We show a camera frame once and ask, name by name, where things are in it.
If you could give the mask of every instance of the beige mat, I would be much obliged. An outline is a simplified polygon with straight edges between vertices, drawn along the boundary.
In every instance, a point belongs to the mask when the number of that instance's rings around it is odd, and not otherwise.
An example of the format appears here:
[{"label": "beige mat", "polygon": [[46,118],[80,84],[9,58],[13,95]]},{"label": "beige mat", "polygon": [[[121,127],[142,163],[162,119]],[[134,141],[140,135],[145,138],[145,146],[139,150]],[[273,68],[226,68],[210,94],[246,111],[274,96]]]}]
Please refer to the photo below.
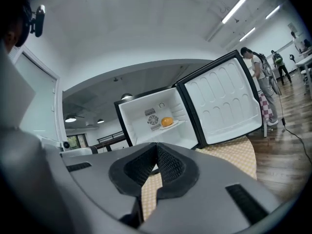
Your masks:
[{"label": "beige mat", "polygon": [[[208,146],[196,151],[225,159],[249,176],[257,179],[254,148],[247,137]],[[147,219],[156,207],[157,189],[162,187],[160,174],[150,176],[142,187],[142,207]]]}]

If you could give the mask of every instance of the black cable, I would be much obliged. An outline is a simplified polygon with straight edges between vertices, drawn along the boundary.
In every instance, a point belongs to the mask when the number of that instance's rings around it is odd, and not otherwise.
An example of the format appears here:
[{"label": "black cable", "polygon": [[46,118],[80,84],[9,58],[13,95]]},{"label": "black cable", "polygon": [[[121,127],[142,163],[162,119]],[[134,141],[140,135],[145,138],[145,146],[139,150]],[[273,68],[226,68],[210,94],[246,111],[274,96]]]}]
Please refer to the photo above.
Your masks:
[{"label": "black cable", "polygon": [[285,130],[286,130],[287,132],[289,132],[290,134],[296,136],[296,137],[300,140],[300,142],[301,142],[302,145],[303,145],[304,154],[307,156],[307,158],[308,158],[310,164],[312,165],[312,161],[311,161],[309,155],[307,154],[306,147],[305,147],[305,145],[304,145],[304,142],[303,142],[302,138],[298,137],[296,134],[292,133],[291,131],[289,131],[289,130],[286,128],[286,123],[285,123],[284,113],[283,113],[283,106],[282,106],[282,101],[281,101],[281,95],[279,94],[278,96],[279,96],[279,102],[280,102],[281,108],[282,108],[282,122],[283,122],[283,126],[284,126],[284,128],[285,128]]}]

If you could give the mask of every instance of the fluorescent light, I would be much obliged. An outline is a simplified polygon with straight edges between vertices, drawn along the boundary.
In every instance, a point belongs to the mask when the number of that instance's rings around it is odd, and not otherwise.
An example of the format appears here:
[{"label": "fluorescent light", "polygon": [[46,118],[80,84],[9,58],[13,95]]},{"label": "fluorescent light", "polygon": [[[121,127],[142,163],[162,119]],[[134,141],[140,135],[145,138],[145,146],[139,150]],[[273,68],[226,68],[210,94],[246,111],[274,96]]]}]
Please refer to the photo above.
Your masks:
[{"label": "fluorescent light", "polygon": [[233,7],[233,9],[230,10],[230,12],[225,16],[222,22],[225,24],[231,18],[231,16],[234,15],[234,13],[240,8],[240,6],[242,6],[242,4],[245,1],[246,0],[239,0],[238,3]]},{"label": "fluorescent light", "polygon": [[265,19],[268,19],[271,15],[273,15],[278,10],[279,10],[279,6],[277,6],[275,9],[273,9],[273,11],[271,13],[269,13]]},{"label": "fluorescent light", "polygon": [[251,30],[251,31],[249,31],[246,35],[244,35],[239,41],[242,41],[243,39],[245,39],[247,36],[249,36],[251,33],[252,33],[252,31],[254,31],[255,30],[255,27]]}]

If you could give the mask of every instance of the mini fridge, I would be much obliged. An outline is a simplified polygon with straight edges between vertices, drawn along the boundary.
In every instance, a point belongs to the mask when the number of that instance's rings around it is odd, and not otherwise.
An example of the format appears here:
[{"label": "mini fridge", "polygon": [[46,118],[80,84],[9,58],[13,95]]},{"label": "mini fridge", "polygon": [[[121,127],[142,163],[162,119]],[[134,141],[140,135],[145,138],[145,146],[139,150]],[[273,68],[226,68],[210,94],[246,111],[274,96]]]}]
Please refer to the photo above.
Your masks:
[{"label": "mini fridge", "polygon": [[[236,50],[172,86],[116,101],[115,108],[129,146],[165,142],[203,148],[262,126],[253,78]],[[162,127],[164,117],[174,123]]]}]

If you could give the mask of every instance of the person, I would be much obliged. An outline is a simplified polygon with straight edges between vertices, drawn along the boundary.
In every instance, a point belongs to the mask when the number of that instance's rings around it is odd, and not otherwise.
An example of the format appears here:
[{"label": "person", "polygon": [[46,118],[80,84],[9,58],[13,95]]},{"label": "person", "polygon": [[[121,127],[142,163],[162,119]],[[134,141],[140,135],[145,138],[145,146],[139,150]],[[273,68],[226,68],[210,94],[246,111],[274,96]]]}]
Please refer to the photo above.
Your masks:
[{"label": "person", "polygon": [[252,61],[252,69],[254,71],[253,77],[256,77],[259,83],[259,87],[262,90],[263,94],[265,95],[266,99],[268,100],[268,103],[272,109],[273,116],[269,118],[268,126],[273,126],[278,123],[278,117],[277,117],[277,111],[273,99],[274,91],[272,87],[270,86],[270,83],[268,79],[265,76],[265,73],[263,72],[263,61],[262,59],[265,58],[264,56],[253,52],[252,50],[243,47],[240,50],[241,55],[245,59],[251,59]]},{"label": "person", "polygon": [[302,52],[305,51],[306,47],[303,44],[303,42],[296,36],[296,34],[294,33],[294,31],[291,31],[291,35],[292,35],[292,41],[294,43],[294,46],[296,48],[296,50],[301,54]]},{"label": "person", "polygon": [[289,75],[287,68],[285,67],[285,63],[283,61],[282,56],[279,53],[275,52],[274,50],[271,50],[271,53],[273,55],[272,59],[273,59],[274,67],[278,68],[279,76],[281,77],[282,84],[284,85],[282,70],[284,70],[289,82],[292,83],[291,76]]}]

